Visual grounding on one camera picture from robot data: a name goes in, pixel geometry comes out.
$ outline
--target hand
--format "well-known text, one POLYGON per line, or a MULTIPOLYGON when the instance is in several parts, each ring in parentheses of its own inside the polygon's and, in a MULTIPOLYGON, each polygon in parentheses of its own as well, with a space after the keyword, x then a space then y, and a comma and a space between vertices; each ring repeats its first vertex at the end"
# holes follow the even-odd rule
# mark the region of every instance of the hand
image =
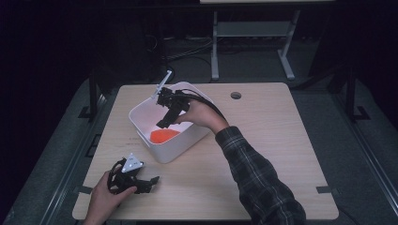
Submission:
POLYGON ((137 190, 137 187, 130 187, 125 191, 114 195, 109 192, 108 189, 108 176, 109 172, 105 172, 91 193, 91 201, 88 206, 84 225, 103 224, 106 219, 111 216, 117 206, 137 190))
POLYGON ((192 122, 197 126, 209 128, 214 134, 229 127, 228 122, 213 109, 197 100, 190 101, 190 109, 186 113, 181 114, 176 119, 175 124, 181 122, 192 122))

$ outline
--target orange cloth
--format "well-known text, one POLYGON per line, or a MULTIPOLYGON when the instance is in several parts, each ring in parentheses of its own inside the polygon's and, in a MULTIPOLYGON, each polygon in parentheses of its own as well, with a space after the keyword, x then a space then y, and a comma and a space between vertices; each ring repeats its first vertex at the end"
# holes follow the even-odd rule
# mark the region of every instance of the orange cloth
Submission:
POLYGON ((177 134, 179 134, 179 131, 173 129, 157 129, 150 133, 150 141, 152 143, 164 143, 172 139, 177 134))

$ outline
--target table top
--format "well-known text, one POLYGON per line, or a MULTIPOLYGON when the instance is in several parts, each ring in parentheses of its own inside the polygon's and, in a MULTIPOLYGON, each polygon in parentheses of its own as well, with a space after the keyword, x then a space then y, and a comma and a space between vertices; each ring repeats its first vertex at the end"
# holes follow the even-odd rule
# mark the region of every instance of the table top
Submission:
MULTIPOLYGON (((304 207, 307 219, 335 219, 338 210, 327 186, 307 132, 284 83, 194 84, 209 96, 231 126, 275 167, 279 178, 304 207), (239 92, 241 99, 230 94, 239 92)), ((129 112, 149 98, 155 85, 122 86, 103 130, 84 180, 93 188, 105 171, 129 153, 145 163, 139 179, 160 176, 151 193, 131 195, 111 218, 132 220, 240 220, 250 219, 238 199, 228 163, 209 132, 170 163, 158 163, 147 151, 129 119, 129 112)), ((84 219, 90 196, 80 193, 73 217, 84 219)))

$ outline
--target round hole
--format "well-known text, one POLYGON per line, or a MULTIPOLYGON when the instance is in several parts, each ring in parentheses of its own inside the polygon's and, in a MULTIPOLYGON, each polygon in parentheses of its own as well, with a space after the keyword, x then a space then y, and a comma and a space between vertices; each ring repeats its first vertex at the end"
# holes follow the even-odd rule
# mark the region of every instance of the round hole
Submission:
POLYGON ((231 98, 240 99, 240 98, 242 98, 242 95, 239 92, 233 92, 233 93, 231 93, 231 98))

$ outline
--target plaid sleeve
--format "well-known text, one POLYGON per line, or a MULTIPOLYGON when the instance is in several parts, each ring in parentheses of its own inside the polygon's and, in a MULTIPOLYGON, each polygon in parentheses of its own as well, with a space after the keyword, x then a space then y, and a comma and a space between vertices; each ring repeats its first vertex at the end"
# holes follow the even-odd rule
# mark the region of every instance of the plaid sleeve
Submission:
POLYGON ((237 182, 240 202, 253 224, 305 224, 306 216, 292 191, 278 179, 272 164, 256 152, 237 127, 216 135, 237 182))

